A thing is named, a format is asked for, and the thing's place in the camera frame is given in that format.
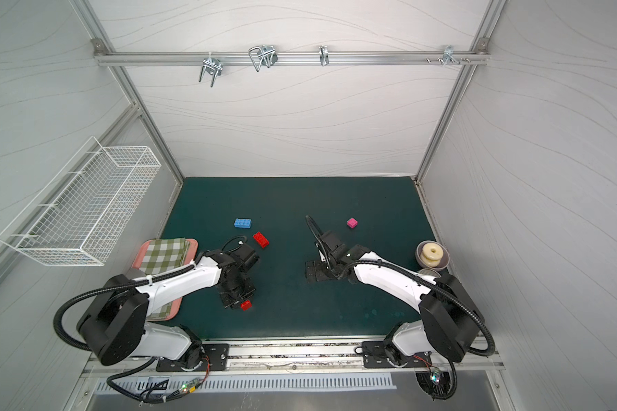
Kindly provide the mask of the red 2x2 lego brick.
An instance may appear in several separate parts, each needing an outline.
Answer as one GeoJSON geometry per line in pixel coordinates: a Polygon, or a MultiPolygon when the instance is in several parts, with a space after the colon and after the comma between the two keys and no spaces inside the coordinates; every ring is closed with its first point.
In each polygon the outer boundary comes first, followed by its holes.
{"type": "Polygon", "coordinates": [[[248,309],[250,309],[252,307],[252,303],[250,300],[244,301],[243,303],[240,304],[240,308],[243,311],[247,311],[248,309]]]}

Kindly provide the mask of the red 2x4 lego brick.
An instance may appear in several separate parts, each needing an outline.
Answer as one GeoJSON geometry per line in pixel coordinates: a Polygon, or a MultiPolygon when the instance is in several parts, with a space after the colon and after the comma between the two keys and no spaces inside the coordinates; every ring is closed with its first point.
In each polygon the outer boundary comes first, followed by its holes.
{"type": "Polygon", "coordinates": [[[269,240],[260,232],[256,232],[252,238],[261,248],[266,248],[269,246],[269,240]]]}

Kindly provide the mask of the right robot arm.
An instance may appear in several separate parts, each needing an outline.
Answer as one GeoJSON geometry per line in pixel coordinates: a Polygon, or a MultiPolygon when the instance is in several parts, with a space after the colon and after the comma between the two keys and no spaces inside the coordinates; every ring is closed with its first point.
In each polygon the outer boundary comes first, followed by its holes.
{"type": "Polygon", "coordinates": [[[401,368],[415,354],[437,353],[459,363],[469,353],[495,352],[483,316],[456,277],[412,272],[363,246],[346,246],[332,231],[314,238],[320,258],[305,265],[309,282],[346,279],[366,284],[419,313],[419,320],[400,323],[385,337],[382,350],[392,366],[401,368]]]}

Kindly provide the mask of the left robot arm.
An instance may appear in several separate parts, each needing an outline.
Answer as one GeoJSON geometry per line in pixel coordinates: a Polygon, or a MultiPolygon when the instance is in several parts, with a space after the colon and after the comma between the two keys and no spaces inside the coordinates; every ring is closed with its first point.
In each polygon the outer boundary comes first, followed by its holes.
{"type": "Polygon", "coordinates": [[[249,270],[258,260],[255,249],[242,242],[231,250],[200,253],[188,265],[163,274],[133,280],[115,276],[105,292],[94,296],[76,329],[104,366],[148,356],[193,371],[204,357],[200,337],[147,318],[168,303],[208,288],[218,291],[225,308],[242,308],[255,291],[249,270]]]}

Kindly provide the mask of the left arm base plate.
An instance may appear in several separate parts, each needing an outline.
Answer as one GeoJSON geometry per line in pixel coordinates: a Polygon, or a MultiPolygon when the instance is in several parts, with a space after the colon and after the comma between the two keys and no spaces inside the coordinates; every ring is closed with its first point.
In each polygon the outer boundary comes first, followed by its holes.
{"type": "Polygon", "coordinates": [[[158,373],[221,372],[226,369],[229,344],[193,344],[177,360],[162,358],[156,365],[158,373]]]}

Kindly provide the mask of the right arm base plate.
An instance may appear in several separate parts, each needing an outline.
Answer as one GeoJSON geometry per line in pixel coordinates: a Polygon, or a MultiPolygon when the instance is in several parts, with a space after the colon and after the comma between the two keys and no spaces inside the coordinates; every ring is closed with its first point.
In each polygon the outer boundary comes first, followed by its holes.
{"type": "Polygon", "coordinates": [[[400,354],[397,361],[387,356],[382,341],[364,341],[354,349],[354,353],[363,359],[366,369],[394,369],[394,368],[432,368],[430,356],[404,356],[400,354]]]}

